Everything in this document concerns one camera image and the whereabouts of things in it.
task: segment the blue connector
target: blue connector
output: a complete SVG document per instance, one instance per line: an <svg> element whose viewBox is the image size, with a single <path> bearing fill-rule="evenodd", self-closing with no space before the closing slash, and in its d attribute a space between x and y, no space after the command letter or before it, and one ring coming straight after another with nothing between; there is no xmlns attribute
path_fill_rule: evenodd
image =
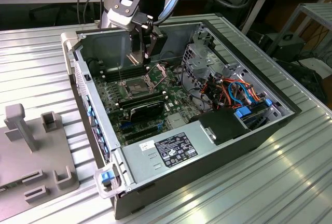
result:
<svg viewBox="0 0 332 224"><path fill-rule="evenodd" d="M91 116L91 111L92 111L92 107L91 107L91 106L89 106L89 107L88 107L88 111L87 111L88 117L90 117L90 116Z"/></svg>
<svg viewBox="0 0 332 224"><path fill-rule="evenodd" d="M265 103L268 105L268 106L271 106L272 105L272 101L270 99L266 99L265 100Z"/></svg>
<svg viewBox="0 0 332 224"><path fill-rule="evenodd" d="M243 107L238 108L235 113L239 118L242 118L243 116L251 114L251 111L249 110L248 107L243 106Z"/></svg>
<svg viewBox="0 0 332 224"><path fill-rule="evenodd" d="M105 171L102 173L102 184L107 184L115 178L114 172L112 170Z"/></svg>

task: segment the motherboard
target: motherboard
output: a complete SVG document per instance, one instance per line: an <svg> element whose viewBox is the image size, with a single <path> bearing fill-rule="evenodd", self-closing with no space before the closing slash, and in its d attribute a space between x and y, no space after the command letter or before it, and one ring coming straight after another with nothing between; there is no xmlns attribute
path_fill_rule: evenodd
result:
<svg viewBox="0 0 332 224"><path fill-rule="evenodd" d="M163 64L156 66L158 68L151 68L145 75L133 78L126 78L128 71L114 72L112 78L94 78L123 146L183 126L201 113L183 90L178 75ZM130 74L142 73L137 67L131 70Z"/></svg>

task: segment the black rectangular component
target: black rectangular component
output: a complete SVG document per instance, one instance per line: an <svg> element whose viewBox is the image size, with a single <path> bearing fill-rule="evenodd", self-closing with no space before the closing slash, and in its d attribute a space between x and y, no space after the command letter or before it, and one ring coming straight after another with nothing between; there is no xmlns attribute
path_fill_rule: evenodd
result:
<svg viewBox="0 0 332 224"><path fill-rule="evenodd" d="M210 128L216 136L214 143L220 145L230 139L237 138L247 132L242 123L234 115L231 108L221 108L218 111L208 111L206 113L194 116L190 122L199 120L204 128Z"/></svg>
<svg viewBox="0 0 332 224"><path fill-rule="evenodd" d="M155 126L155 127L150 127L150 128L148 128L148 129L144 129L144 130L142 130L142 131L140 131L140 132L135 132L135 133L133 133L133 134L130 134L130 135L126 136L125 139L126 139L126 140L131 140L131 139L133 139L133 138L138 138L138 137L141 137L141 136L144 136L144 135L146 135L146 134L149 134L149 133L151 133L151 132L156 132L156 131L158 131L158 127L157 127L157 126Z"/></svg>
<svg viewBox="0 0 332 224"><path fill-rule="evenodd" d="M145 74L146 74L145 67L135 66L111 72L104 72L103 75L105 75L106 82L114 82L114 81L120 81L120 80L142 76Z"/></svg>
<svg viewBox="0 0 332 224"><path fill-rule="evenodd" d="M119 102L119 106L123 109L127 109L130 107L138 106L152 101L163 101L163 99L164 95L162 94L162 92L157 92L136 99Z"/></svg>
<svg viewBox="0 0 332 224"><path fill-rule="evenodd" d="M164 101L152 102L147 105L135 107L130 110L130 121L137 122L141 120L147 120L154 116L162 114L164 110Z"/></svg>
<svg viewBox="0 0 332 224"><path fill-rule="evenodd" d="M198 155L184 132L155 142L155 146L168 168Z"/></svg>

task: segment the aluminum profile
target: aluminum profile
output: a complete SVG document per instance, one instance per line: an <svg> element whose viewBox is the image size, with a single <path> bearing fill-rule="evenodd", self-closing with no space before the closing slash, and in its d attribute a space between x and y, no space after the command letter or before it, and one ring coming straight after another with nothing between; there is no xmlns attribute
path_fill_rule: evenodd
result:
<svg viewBox="0 0 332 224"><path fill-rule="evenodd" d="M265 53L216 15L209 20L301 109L258 149L194 181L143 210L115 221L98 196L96 164L66 73L60 34L93 24L0 32L0 115L20 102L26 118L61 114L80 187L4 223L330 223L332 219L332 112ZM222 45L215 47L231 62Z"/></svg>

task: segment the metal shelf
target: metal shelf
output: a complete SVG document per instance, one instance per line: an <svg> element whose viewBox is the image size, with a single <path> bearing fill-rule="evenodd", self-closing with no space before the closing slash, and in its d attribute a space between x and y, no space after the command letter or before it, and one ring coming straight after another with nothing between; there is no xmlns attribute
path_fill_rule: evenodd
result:
<svg viewBox="0 0 332 224"><path fill-rule="evenodd" d="M269 49L267 50L267 54L271 55L275 50L281 39L284 37L286 32L289 30L293 22L297 19L300 13L304 13L307 17L301 23L301 25L295 31L295 34L300 35L306 25L309 23L311 19L318 22L320 25L326 27L330 31L332 30L332 4L299 4L291 17L288 19L282 30L279 32L276 39L273 41ZM325 50L326 47L330 47L332 45L332 40L328 42L328 44L322 49Z"/></svg>

